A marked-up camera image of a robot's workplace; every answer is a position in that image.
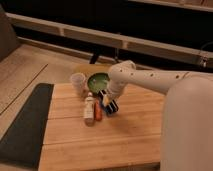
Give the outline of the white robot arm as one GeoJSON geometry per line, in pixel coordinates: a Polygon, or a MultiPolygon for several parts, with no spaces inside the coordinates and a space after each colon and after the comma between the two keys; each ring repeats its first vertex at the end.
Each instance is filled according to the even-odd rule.
{"type": "Polygon", "coordinates": [[[213,73],[138,70],[128,60],[108,71],[113,99],[134,84],[166,96],[161,171],[213,171],[213,73]]]}

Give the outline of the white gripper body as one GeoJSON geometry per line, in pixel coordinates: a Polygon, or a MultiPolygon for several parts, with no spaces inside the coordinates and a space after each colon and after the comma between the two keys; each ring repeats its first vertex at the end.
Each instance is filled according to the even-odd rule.
{"type": "Polygon", "coordinates": [[[110,81],[107,85],[107,92],[109,98],[112,100],[119,98],[123,94],[124,88],[125,84],[110,81]]]}

